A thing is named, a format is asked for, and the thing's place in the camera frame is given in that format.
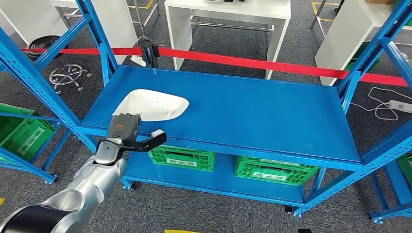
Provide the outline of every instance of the white cable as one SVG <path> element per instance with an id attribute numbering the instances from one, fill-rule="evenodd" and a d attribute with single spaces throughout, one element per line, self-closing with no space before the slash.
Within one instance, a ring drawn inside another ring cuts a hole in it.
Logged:
<path id="1" fill-rule="evenodd" d="M 379 87 L 375 87 L 375 86 L 374 86 L 374 87 L 372 87 L 371 90 L 369 91 L 368 97 L 371 98 L 371 99 L 373 99 L 373 100 L 376 100 L 376 101 L 378 101 L 378 102 L 380 103 L 376 108 L 366 109 L 366 108 L 363 107 L 363 106 L 360 106 L 360 105 L 355 104 L 355 103 L 351 103 L 352 105 L 355 105 L 355 106 L 357 106 L 357 107 L 360 107 L 360 108 L 362 108 L 363 110 L 365 110 L 365 111 L 367 111 L 367 112 L 375 111 L 375 116 L 376 116 L 378 119 L 381 119 L 381 120 L 392 120 L 392 121 L 396 121 L 396 120 L 398 120 L 399 118 L 398 118 L 398 114 L 396 114 L 396 112 L 395 112 L 393 109 L 391 109 L 391 107 L 389 106 L 389 102 L 384 103 L 384 102 L 382 102 L 381 100 L 376 99 L 375 97 L 372 97 L 372 96 L 371 96 L 371 93 L 372 93 L 372 91 L 373 91 L 374 89 L 378 89 L 378 90 L 381 90 L 381 91 L 391 91 L 391 92 L 393 92 L 393 93 L 395 93 L 395 94 L 397 94 L 397 95 L 400 95 L 400 96 L 402 96 L 402 97 L 405 97 L 405 98 L 407 98 L 407 99 L 412 100 L 411 97 L 402 95 L 402 94 L 400 94 L 400 93 L 398 93 L 398 92 L 396 92 L 396 91 L 394 91 L 394 90 L 391 90 L 391 89 L 383 89 L 383 88 L 379 88 Z M 393 118 L 383 118 L 383 117 L 379 117 L 379 116 L 378 116 L 378 110 L 391 110 L 391 112 L 395 115 L 395 119 L 393 119 Z"/>

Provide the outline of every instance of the silver robot arm segment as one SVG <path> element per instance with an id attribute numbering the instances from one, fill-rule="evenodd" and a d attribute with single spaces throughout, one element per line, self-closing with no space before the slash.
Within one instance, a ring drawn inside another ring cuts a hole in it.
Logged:
<path id="1" fill-rule="evenodd" d="M 20 208 L 0 225 L 0 233 L 80 233 L 97 206 L 126 171 L 125 150 L 147 152 L 166 142 L 166 133 L 136 142 L 139 115 L 120 114 L 110 122 L 109 138 L 99 141 L 96 155 L 76 172 L 61 192 L 37 204 Z"/>

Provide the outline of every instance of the chair caster wheel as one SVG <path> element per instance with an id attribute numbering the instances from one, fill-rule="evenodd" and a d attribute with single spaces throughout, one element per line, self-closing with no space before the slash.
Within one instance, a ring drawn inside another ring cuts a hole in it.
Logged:
<path id="1" fill-rule="evenodd" d="M 293 208 L 287 205 L 285 206 L 285 212 L 291 215 L 293 213 Z"/>

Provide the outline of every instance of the blue steel frame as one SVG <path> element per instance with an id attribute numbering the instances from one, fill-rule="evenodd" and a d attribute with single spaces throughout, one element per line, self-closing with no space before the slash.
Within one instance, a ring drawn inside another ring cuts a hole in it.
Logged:
<path id="1" fill-rule="evenodd" d="M 48 49 L 48 52 L 44 53 L 41 57 L 42 62 L 35 64 L 35 67 L 30 64 L 28 59 L 19 51 L 19 49 L 13 44 L 13 42 L 7 37 L 4 32 L 0 32 L 0 60 L 6 66 L 7 70 L 11 72 L 16 78 L 18 78 L 28 89 L 44 104 L 46 104 L 57 117 L 59 117 L 68 129 L 70 129 L 92 152 L 96 149 L 96 141 L 92 135 L 105 136 L 106 131 L 99 128 L 83 126 L 80 124 L 73 112 L 64 104 L 64 102 L 55 94 L 52 88 L 47 84 L 44 78 L 39 72 L 39 68 L 52 60 L 52 58 L 62 49 L 68 41 L 70 41 L 80 27 L 88 26 L 96 45 L 99 48 L 102 55 L 102 70 L 103 70 L 103 83 L 106 85 L 111 75 L 116 72 L 118 67 L 113 53 L 107 39 L 104 36 L 102 27 L 97 19 L 96 13 L 93 9 L 90 0 L 76 0 L 79 5 L 80 12 L 83 17 L 74 24 L 67 33 L 65 33 L 59 41 L 61 43 L 55 43 Z M 353 65 L 348 72 L 346 78 L 337 87 L 338 93 L 341 97 L 342 106 L 345 112 L 349 108 L 350 101 L 352 100 L 353 93 L 357 86 L 359 79 L 369 69 L 372 63 L 378 58 L 378 56 L 385 50 L 387 53 L 391 53 L 389 57 L 395 63 L 400 73 L 409 84 L 409 88 L 412 90 L 412 76 L 411 68 L 406 66 L 406 61 L 400 56 L 399 50 L 396 49 L 394 44 L 390 42 L 395 35 L 401 30 L 401 28 L 407 23 L 407 20 L 411 18 L 412 12 L 412 0 L 401 0 L 398 6 L 393 10 L 386 23 L 379 30 L 377 35 L 372 39 L 371 43 L 367 46 L 357 62 Z M 177 139 L 170 139 L 175 146 L 184 145 L 184 142 Z M 202 142 L 193 142 L 193 147 L 198 147 L 200 150 L 213 151 L 215 147 L 211 147 L 209 144 Z M 302 213 L 311 209 L 320 202 L 333 196 L 337 192 L 343 190 L 354 182 L 361 178 L 371 174 L 378 168 L 388 164 L 395 160 L 400 155 L 409 151 L 412 147 L 412 120 L 405 123 L 403 126 L 389 134 L 387 137 L 379 141 L 376 145 L 370 148 L 368 151 L 361 155 L 361 163 L 349 163 L 347 161 L 337 161 L 328 159 L 313 159 L 305 156 L 288 155 L 287 153 L 279 153 L 278 158 L 285 158 L 288 162 L 296 162 L 302 164 L 313 164 L 321 166 L 316 175 L 313 188 L 310 195 L 305 198 L 301 203 L 294 201 L 279 200 L 277 203 L 288 204 L 294 206 L 293 215 L 301 217 Z M 264 157 L 267 152 L 258 149 L 244 150 L 246 156 Z M 342 175 L 321 187 L 321 182 L 326 171 L 326 167 L 333 167 L 346 170 Z M 130 177 L 123 177 L 120 181 L 123 183 L 124 188 L 128 189 L 131 186 Z M 207 190 L 207 192 L 221 194 L 218 190 Z M 246 197 L 247 195 L 238 194 L 238 197 Z"/>
<path id="2" fill-rule="evenodd" d="M 389 207 L 379 186 L 376 175 L 370 175 L 381 207 L 380 211 L 371 213 L 371 219 L 376 224 L 382 224 L 384 219 L 396 216 L 412 217 L 412 192 L 396 161 L 391 161 L 385 167 L 386 175 L 396 197 L 397 206 Z"/>

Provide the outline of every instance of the lower shelf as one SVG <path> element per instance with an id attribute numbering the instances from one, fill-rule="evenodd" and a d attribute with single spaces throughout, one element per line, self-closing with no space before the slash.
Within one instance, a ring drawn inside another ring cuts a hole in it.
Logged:
<path id="1" fill-rule="evenodd" d="M 155 165 L 145 153 L 133 152 L 125 178 L 238 198 L 302 206 L 303 187 L 235 177 L 236 157 L 217 153 L 213 172 Z"/>

